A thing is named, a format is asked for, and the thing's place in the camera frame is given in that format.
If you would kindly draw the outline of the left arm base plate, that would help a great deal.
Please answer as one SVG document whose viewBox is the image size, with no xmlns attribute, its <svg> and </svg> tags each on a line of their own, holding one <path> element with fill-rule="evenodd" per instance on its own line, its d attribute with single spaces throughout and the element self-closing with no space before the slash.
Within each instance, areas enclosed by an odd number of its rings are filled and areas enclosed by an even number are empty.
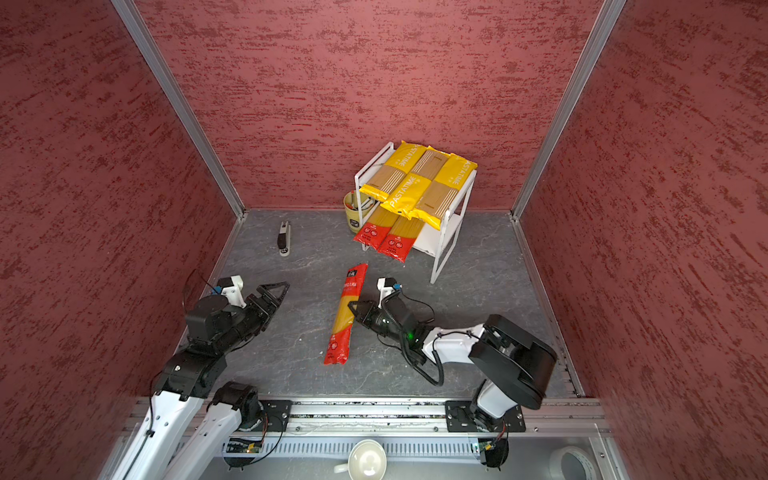
<svg viewBox="0 0 768 480">
<path fill-rule="evenodd" d="M 291 400 L 248 400 L 240 409 L 241 432 L 284 432 L 290 418 Z"/>
</svg>

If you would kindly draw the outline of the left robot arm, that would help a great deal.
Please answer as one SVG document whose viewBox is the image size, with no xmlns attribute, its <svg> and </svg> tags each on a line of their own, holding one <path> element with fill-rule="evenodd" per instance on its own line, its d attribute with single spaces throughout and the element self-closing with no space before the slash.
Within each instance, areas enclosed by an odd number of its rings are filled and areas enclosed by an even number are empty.
<svg viewBox="0 0 768 480">
<path fill-rule="evenodd" d="M 265 447 L 269 431 L 286 432 L 291 401 L 262 402 L 252 385 L 215 383 L 227 355 L 267 329 L 289 288 L 262 284 L 245 296 L 241 277 L 222 278 L 186 312 L 188 342 L 152 381 L 148 412 L 113 478 L 198 479 L 234 433 Z"/>
</svg>

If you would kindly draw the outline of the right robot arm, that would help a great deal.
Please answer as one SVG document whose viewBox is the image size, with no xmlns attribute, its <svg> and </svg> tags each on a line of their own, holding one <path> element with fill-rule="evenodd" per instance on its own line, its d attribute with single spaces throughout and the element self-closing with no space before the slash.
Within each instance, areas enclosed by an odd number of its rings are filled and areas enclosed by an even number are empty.
<svg viewBox="0 0 768 480">
<path fill-rule="evenodd" d="M 354 320 L 395 342 L 406 363 L 441 386 L 449 363 L 476 367 L 483 381 L 470 401 L 445 403 L 450 432 L 523 431 L 522 410 L 538 410 L 546 397 L 557 354 L 543 340 L 506 317 L 492 314 L 474 327 L 446 329 L 417 320 L 399 291 L 380 302 L 353 301 Z"/>
</svg>

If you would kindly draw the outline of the yellow pasta bag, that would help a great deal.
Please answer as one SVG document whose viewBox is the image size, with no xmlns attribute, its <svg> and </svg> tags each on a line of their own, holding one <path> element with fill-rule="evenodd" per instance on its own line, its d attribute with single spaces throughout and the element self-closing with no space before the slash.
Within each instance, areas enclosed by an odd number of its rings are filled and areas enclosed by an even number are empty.
<svg viewBox="0 0 768 480">
<path fill-rule="evenodd" d="M 450 205 L 476 169 L 475 162 L 451 154 L 411 210 L 410 218 L 419 219 L 440 230 Z"/>
<path fill-rule="evenodd" d="M 416 204 L 426 193 L 448 158 L 448 154 L 427 148 L 411 171 L 380 206 L 393 214 L 411 219 Z"/>
<path fill-rule="evenodd" d="M 402 142 L 373 176 L 362 184 L 361 193 L 379 202 L 386 201 L 426 151 L 424 145 Z"/>
</svg>

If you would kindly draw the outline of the white two-tier shelf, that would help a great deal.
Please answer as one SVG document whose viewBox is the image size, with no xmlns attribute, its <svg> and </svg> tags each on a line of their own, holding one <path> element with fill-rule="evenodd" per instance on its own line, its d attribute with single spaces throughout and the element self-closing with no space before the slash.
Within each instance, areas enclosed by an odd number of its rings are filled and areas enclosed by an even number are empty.
<svg viewBox="0 0 768 480">
<path fill-rule="evenodd" d="M 360 170 L 358 170 L 358 172 L 354 175 L 354 189 L 352 191 L 359 191 L 361 193 L 360 188 L 362 184 L 373 176 L 379 167 L 392 155 L 392 153 L 399 146 L 400 145 L 396 146 L 393 143 L 388 143 L 370 161 L 368 161 Z M 420 235 L 416 239 L 413 248 L 410 251 L 411 253 L 412 251 L 416 250 L 434 259 L 432 272 L 430 274 L 431 283 L 434 283 L 438 279 L 445 266 L 445 263 L 447 262 L 447 259 L 450 257 L 455 248 L 464 216 L 466 214 L 476 175 L 477 169 L 471 173 L 465 185 L 459 191 L 458 197 L 450 205 L 449 211 L 445 214 L 442 220 L 441 229 L 436 230 L 424 222 L 423 229 L 421 230 Z M 372 249 L 377 251 L 377 249 L 363 245 L 362 248 L 364 250 Z"/>
</svg>

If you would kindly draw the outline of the red spaghetti bag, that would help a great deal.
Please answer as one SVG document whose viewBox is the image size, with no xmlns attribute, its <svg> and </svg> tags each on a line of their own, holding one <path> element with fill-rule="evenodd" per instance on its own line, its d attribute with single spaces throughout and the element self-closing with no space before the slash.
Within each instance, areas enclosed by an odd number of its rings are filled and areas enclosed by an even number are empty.
<svg viewBox="0 0 768 480">
<path fill-rule="evenodd" d="M 378 249 L 398 219 L 397 214 L 377 206 L 354 240 L 363 246 Z"/>
<path fill-rule="evenodd" d="M 345 364 L 348 360 L 351 329 L 355 318 L 349 309 L 349 304 L 359 300 L 367 270 L 368 265 L 363 263 L 349 269 L 346 274 L 336 319 L 324 358 L 325 365 Z"/>
<path fill-rule="evenodd" d="M 405 263 L 423 226 L 424 222 L 420 219 L 399 217 L 377 248 L 377 252 Z"/>
</svg>

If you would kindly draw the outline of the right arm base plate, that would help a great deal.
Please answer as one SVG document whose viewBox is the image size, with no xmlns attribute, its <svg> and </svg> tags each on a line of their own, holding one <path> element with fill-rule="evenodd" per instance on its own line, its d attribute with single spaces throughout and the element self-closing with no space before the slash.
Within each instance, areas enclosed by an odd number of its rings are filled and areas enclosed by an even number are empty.
<svg viewBox="0 0 768 480">
<path fill-rule="evenodd" d="M 447 430 L 451 433 L 522 433 L 526 431 L 520 406 L 507 410 L 502 417 L 494 418 L 470 401 L 445 402 Z"/>
</svg>

